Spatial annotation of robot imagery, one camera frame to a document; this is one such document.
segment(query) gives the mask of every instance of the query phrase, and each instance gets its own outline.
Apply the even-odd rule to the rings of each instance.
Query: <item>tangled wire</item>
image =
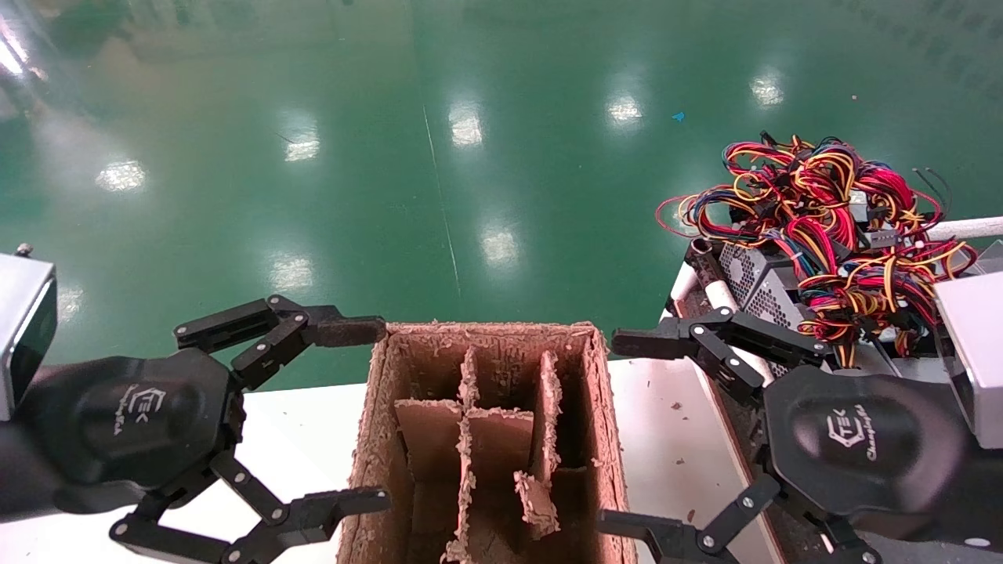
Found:
[[[910,355],[940,323],[933,285],[977,259],[964,242],[927,236],[950,210],[950,186],[926,169],[942,192],[914,169],[933,196],[914,190],[891,167],[863,160],[835,137],[813,146],[797,135],[789,145],[760,135],[762,143],[725,148],[731,184],[662,202],[658,223],[687,237],[662,219],[678,204],[679,221],[702,237],[786,255],[799,300],[813,314],[798,330],[832,344],[842,366],[855,365],[859,339],[875,340],[889,327],[896,328],[898,354]],[[933,211],[921,213],[921,202]],[[727,206],[728,224],[711,219],[712,204]]]

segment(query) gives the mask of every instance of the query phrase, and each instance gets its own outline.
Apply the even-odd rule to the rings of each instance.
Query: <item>cardboard divider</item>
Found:
[[[551,476],[561,463],[558,454],[558,415],[561,413],[561,380],[557,372],[557,355],[545,350],[540,359],[540,381],[534,407],[533,454],[531,468],[536,481],[551,488]]]
[[[472,562],[469,554],[469,531],[470,531],[470,504],[473,500],[473,490],[477,481],[470,469],[470,421],[463,417],[459,421],[459,443],[456,444],[456,451],[459,454],[459,492],[456,498],[457,515],[456,530],[453,532],[453,540],[445,545],[445,552],[440,560],[445,562],[459,562],[467,564]]]
[[[393,403],[415,482],[459,482],[459,419],[456,401],[397,399]]]
[[[512,488],[512,475],[530,467],[533,411],[473,407],[470,421],[471,469],[480,484]]]
[[[513,475],[516,493],[523,504],[523,521],[530,525],[530,538],[541,538],[561,530],[558,508],[551,500],[551,489],[525,472]]]
[[[596,526],[596,512],[589,507],[589,472],[588,468],[560,468],[554,473],[550,499],[561,528],[531,543],[527,562],[607,562],[595,552],[595,543],[589,542]]]

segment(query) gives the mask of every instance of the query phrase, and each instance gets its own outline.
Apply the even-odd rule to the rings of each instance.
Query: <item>white surface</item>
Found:
[[[686,360],[616,360],[609,366],[631,510],[682,520],[694,510],[693,524],[704,526],[744,488],[706,382]],[[284,502],[344,488],[364,397],[364,384],[248,394],[237,458]],[[673,409],[676,402],[681,406]],[[0,526],[0,562],[75,562],[81,555],[102,564],[154,562],[108,539],[110,526],[127,512]],[[216,484],[161,523],[236,540],[257,521],[229,488]],[[735,556],[742,564],[779,562],[765,538],[759,525],[748,528],[733,544]],[[336,551],[337,537],[292,549],[277,563],[332,564]],[[638,555],[652,562],[643,546]]]
[[[748,485],[723,414],[708,400],[706,376],[689,360],[636,358],[609,366],[630,510],[684,522],[693,510],[693,525],[705,527]],[[729,550],[742,564],[781,562],[768,538],[760,518]],[[641,564],[654,562],[641,542],[638,556]]]
[[[250,393],[245,399],[245,439],[237,458],[283,502],[343,489],[351,472],[364,396],[364,384]],[[2,525],[0,562],[51,564],[81,557],[102,564],[157,562],[108,539],[108,529],[130,509]],[[258,516],[222,483],[160,520],[163,525],[230,541],[247,534],[257,522]],[[298,547],[276,562],[331,564],[337,546],[335,538]]]

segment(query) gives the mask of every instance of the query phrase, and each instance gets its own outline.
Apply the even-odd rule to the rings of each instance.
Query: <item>cardboard debris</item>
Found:
[[[349,486],[393,509],[345,519],[338,562],[636,564],[594,527],[628,511],[606,355],[588,323],[388,325]]]
[[[531,538],[535,541],[561,530],[558,508],[551,501],[551,491],[546,485],[525,472],[513,475],[516,493],[523,503],[523,521],[530,524]]]

